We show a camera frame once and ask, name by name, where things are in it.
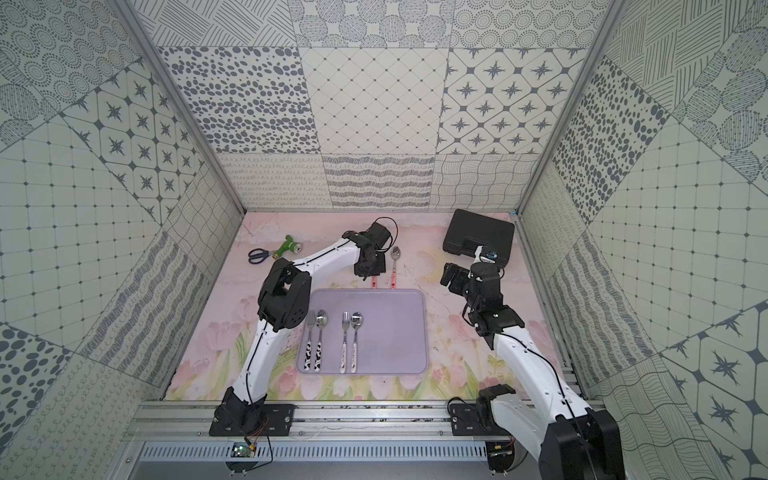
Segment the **white Hello Kitty spoon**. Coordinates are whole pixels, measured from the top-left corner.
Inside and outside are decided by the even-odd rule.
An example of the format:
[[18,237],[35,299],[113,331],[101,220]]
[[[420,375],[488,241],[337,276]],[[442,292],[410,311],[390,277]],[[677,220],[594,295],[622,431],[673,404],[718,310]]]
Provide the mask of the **white Hello Kitty spoon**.
[[359,336],[359,330],[363,325],[363,321],[364,321],[364,317],[360,312],[355,312],[352,314],[352,327],[354,329],[354,334],[353,334],[351,372],[353,374],[355,374],[358,369],[358,336]]

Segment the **white Hello Kitty fork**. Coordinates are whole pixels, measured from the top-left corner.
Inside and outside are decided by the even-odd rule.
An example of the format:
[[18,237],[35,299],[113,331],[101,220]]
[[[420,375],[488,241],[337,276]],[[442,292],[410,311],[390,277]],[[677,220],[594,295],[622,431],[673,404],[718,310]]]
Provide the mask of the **white Hello Kitty fork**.
[[348,329],[350,328],[350,313],[344,311],[342,315],[342,346],[340,357],[340,373],[345,374],[347,370],[347,351],[348,351]]

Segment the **cow pattern handle spoon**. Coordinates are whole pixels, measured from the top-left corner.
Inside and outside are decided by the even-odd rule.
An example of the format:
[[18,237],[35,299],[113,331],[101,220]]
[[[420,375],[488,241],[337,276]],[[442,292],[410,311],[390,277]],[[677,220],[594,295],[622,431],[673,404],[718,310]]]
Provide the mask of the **cow pattern handle spoon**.
[[328,323],[328,316],[325,310],[319,310],[316,315],[316,328],[318,329],[318,340],[315,349],[314,371],[319,372],[322,368],[322,345],[323,330]]

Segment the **cow pattern handle fork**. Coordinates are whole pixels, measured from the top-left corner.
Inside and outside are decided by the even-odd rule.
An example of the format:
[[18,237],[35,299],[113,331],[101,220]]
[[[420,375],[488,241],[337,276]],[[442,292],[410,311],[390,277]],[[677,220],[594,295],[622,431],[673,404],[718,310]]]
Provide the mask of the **cow pattern handle fork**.
[[305,371],[309,371],[312,368],[313,328],[315,327],[315,324],[316,324],[315,312],[311,310],[306,319],[307,342],[305,344],[304,360],[303,360],[303,369]]

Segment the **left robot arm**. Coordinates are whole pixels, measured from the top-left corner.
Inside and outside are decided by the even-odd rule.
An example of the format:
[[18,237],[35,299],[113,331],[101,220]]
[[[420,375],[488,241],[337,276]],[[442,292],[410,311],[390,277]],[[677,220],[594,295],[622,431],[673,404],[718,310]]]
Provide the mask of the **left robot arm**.
[[258,323],[245,363],[229,391],[245,405],[264,401],[271,372],[287,336],[309,313],[314,286],[339,270],[366,279],[385,271],[386,253],[399,228],[389,230],[377,218],[366,230],[348,230],[318,252],[297,260],[279,259],[258,294]]

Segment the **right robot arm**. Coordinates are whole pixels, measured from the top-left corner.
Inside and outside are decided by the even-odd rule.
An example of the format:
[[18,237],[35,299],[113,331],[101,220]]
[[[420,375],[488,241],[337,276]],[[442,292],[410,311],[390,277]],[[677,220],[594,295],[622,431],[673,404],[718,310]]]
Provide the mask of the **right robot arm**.
[[440,283],[464,299],[463,319],[514,372],[530,398],[522,401],[506,385],[482,390],[477,398],[482,423],[514,437],[537,461],[544,479],[625,478],[616,420],[568,387],[539,351],[522,318],[503,300],[500,267],[448,263]]

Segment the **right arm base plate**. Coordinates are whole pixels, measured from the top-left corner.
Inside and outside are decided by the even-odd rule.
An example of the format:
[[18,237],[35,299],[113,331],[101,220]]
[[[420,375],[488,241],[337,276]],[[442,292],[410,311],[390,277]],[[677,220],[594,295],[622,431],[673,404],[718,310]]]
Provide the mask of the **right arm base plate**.
[[451,432],[457,437],[511,437],[505,429],[491,420],[482,420],[474,403],[450,402],[447,405]]

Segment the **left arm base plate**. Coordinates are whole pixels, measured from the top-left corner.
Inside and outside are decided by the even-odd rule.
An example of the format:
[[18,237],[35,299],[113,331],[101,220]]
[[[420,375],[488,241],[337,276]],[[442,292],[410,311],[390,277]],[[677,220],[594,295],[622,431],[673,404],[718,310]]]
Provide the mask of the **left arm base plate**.
[[214,411],[212,437],[252,437],[257,434],[287,437],[293,423],[293,404],[243,406],[223,403]]

